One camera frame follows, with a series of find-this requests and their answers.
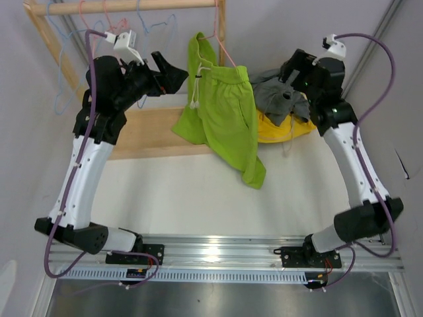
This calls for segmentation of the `light grey shorts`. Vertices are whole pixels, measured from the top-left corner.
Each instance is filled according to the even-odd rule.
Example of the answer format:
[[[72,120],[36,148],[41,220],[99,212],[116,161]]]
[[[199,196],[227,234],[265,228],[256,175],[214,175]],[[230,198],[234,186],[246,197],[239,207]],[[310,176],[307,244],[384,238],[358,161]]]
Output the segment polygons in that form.
[[[249,75],[256,108],[276,126],[280,126],[290,114],[307,123],[310,120],[309,103],[293,89],[290,81],[282,81],[284,70],[285,65],[282,65],[279,69]]]

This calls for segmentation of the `blue hanger of grey shorts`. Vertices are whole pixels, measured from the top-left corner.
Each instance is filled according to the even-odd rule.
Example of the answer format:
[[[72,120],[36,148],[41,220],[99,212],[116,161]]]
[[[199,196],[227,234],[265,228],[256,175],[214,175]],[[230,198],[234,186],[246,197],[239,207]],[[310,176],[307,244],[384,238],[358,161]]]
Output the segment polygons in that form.
[[[152,24],[147,24],[145,19],[143,18],[143,15],[141,13],[140,5],[142,4],[142,1],[137,1],[137,9],[136,14],[139,18],[143,30],[143,37],[141,41],[141,50],[142,50],[142,56],[145,57],[146,50],[149,48],[149,42],[152,35],[157,34],[158,32],[161,32],[163,35],[167,37],[165,42],[165,53],[167,53],[169,44],[174,37],[174,34],[177,29],[177,19],[175,14],[169,15],[165,20],[155,22]]]

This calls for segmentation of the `pink hanger of green shorts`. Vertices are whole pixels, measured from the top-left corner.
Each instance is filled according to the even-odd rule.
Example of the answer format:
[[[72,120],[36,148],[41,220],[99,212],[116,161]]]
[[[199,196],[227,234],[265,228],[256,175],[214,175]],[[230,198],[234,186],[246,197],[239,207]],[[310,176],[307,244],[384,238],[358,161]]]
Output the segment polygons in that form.
[[[221,67],[225,67],[225,63],[228,61],[233,67],[236,67],[236,63],[227,51],[225,47],[225,36],[226,36],[226,2],[224,0],[214,0],[215,14],[213,22],[213,34],[211,36],[203,37],[203,40],[215,38],[218,43],[219,55],[218,64]]]

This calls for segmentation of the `lime green shorts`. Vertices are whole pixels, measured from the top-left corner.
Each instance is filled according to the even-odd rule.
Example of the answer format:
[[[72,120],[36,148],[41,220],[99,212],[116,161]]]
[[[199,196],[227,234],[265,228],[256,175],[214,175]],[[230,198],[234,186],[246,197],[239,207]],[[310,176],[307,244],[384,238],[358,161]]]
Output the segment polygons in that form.
[[[258,157],[258,115],[247,68],[223,67],[203,33],[188,43],[188,102],[173,133],[207,145],[259,189],[266,168]]]

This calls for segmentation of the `yellow shorts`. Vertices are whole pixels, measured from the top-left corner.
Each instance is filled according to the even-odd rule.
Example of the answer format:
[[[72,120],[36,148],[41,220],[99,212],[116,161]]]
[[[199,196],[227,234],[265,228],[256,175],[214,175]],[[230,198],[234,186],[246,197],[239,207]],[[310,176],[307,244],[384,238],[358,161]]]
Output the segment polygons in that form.
[[[256,114],[259,143],[283,143],[309,134],[317,128],[311,121],[302,122],[293,114],[288,115],[280,125],[274,125],[259,110],[256,110]]]

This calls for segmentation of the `pink hanger of olive shorts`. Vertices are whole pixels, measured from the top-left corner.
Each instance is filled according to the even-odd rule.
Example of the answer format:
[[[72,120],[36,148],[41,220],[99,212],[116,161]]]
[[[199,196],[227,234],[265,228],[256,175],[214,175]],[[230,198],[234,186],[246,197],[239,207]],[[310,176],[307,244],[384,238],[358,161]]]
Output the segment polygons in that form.
[[[108,29],[105,29],[105,26],[104,26],[102,20],[99,20],[96,23],[94,23],[92,26],[90,26],[87,23],[87,21],[86,21],[86,19],[84,17],[84,14],[82,13],[83,3],[85,3],[84,0],[80,0],[79,1],[78,10],[79,10],[79,18],[82,20],[82,22],[85,25],[86,29],[93,29],[94,30],[96,28],[96,25],[97,24],[100,24],[102,30],[105,30],[107,32],[111,32],[113,34],[119,34],[122,31],[125,31],[126,29],[129,28],[130,23],[129,23],[129,20],[127,18],[120,19],[116,24],[113,24],[112,23],[112,19],[110,18],[110,15],[108,13],[107,5],[106,5],[106,1],[105,0],[102,0],[101,3],[102,3],[102,9],[103,9],[104,16],[106,18],[106,24],[108,26]]]

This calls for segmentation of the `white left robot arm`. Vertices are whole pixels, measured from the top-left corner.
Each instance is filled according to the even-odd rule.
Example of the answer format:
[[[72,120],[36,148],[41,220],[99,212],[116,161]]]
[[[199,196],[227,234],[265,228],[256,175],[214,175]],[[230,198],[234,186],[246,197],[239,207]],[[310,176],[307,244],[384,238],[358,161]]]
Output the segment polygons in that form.
[[[97,57],[86,73],[88,89],[77,114],[73,152],[58,202],[47,217],[38,218],[36,231],[86,253],[120,251],[129,264],[143,257],[142,235],[91,222],[96,189],[119,134],[125,112],[143,96],[159,97],[179,91],[188,72],[172,66],[153,52],[158,69],[147,64]]]

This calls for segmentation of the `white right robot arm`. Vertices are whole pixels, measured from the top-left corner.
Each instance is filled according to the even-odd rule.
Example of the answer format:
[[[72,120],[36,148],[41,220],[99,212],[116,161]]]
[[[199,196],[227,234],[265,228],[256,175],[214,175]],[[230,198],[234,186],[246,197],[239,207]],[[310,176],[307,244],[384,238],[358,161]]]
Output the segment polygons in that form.
[[[318,58],[297,49],[280,75],[283,83],[305,93],[311,121],[331,149],[348,192],[350,208],[305,239],[301,257],[312,267],[327,253],[360,239],[394,234],[395,220],[404,209],[401,199],[392,198],[382,185],[364,149],[353,107],[342,98],[344,72],[339,57]]]

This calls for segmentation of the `wooden clothes rack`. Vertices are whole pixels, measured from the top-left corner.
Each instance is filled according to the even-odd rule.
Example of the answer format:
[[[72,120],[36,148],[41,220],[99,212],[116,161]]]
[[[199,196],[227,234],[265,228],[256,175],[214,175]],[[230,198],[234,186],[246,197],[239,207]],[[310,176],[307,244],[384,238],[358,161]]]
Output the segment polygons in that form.
[[[56,3],[50,7],[52,16],[78,15],[77,2]],[[46,5],[36,1],[25,1],[24,9],[36,27],[40,37],[58,65],[61,45],[51,23],[46,20]],[[106,1],[109,13],[134,12],[137,1]],[[165,9],[193,9],[214,7],[214,1],[142,1],[142,11]],[[83,3],[84,15],[103,13],[101,1]],[[76,87],[78,77],[70,60],[65,55],[65,78],[72,88]],[[84,88],[77,92],[77,98],[83,98]],[[171,100],[171,108],[153,108],[146,110],[130,110],[127,113],[128,123],[120,133],[120,139],[112,152],[111,159],[141,159],[152,157],[171,157],[180,155],[202,155],[211,151],[205,145],[192,145],[171,131],[182,113],[182,108]]]

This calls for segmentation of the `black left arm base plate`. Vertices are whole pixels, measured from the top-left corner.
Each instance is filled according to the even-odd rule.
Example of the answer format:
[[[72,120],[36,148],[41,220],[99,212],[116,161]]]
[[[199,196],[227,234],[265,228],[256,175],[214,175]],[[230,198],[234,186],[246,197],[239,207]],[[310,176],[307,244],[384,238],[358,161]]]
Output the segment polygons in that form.
[[[144,253],[154,256],[161,265],[165,255],[164,244],[143,244],[140,250],[133,249],[132,252]],[[106,264],[118,264],[118,265],[154,265],[155,261],[146,256],[133,256],[127,254],[111,253],[107,255],[105,259]]]

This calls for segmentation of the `aluminium mounting rail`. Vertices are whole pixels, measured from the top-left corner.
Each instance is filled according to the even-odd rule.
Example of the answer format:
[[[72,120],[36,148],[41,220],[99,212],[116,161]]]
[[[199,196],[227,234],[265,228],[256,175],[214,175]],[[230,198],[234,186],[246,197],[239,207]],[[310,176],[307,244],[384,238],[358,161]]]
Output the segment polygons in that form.
[[[163,269],[270,270],[282,268],[279,255],[273,250],[281,246],[301,246],[303,236],[184,236],[144,234],[146,244],[163,244]],[[390,247],[379,238],[364,240],[363,245],[377,253]],[[389,258],[377,258],[359,246],[354,246],[356,261],[353,272],[402,272],[404,264],[398,251]],[[53,242],[49,257],[51,268],[65,268],[81,252]],[[87,254],[80,266],[105,266],[106,252]]]

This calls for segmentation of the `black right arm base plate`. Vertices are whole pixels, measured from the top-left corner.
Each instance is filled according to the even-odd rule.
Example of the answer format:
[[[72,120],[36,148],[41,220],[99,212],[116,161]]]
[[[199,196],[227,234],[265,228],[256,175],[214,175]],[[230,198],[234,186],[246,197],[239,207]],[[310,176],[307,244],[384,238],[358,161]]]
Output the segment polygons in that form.
[[[342,261],[335,251],[318,253],[309,247],[283,246],[273,250],[285,268],[334,268],[340,269]]]

